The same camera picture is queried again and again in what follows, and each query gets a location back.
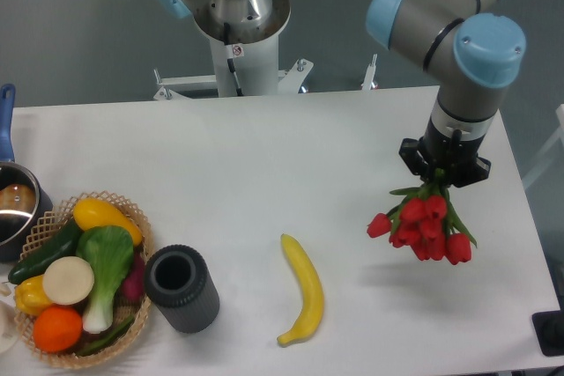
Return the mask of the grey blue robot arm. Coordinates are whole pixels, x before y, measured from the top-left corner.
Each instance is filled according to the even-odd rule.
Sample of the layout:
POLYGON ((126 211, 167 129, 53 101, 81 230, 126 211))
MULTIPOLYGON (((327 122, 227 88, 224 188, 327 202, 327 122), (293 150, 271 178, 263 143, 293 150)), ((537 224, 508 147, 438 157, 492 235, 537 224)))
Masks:
POLYGON ((399 155, 425 183, 461 188, 488 178, 479 156, 527 47, 521 27, 488 12, 499 0, 372 0, 372 38, 439 84, 425 134, 399 155))

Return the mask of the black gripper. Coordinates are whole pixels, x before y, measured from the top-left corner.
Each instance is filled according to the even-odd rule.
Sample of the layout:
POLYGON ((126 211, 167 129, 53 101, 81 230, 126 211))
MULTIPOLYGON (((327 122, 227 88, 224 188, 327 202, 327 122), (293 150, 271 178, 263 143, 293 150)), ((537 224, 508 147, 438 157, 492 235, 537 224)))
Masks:
POLYGON ((411 174, 422 181, 429 179, 430 166, 451 168, 449 184, 463 188, 485 181, 490 174, 491 162, 478 156, 484 136, 464 140, 463 136, 445 136, 429 121, 423 137, 404 138, 398 154, 411 174))

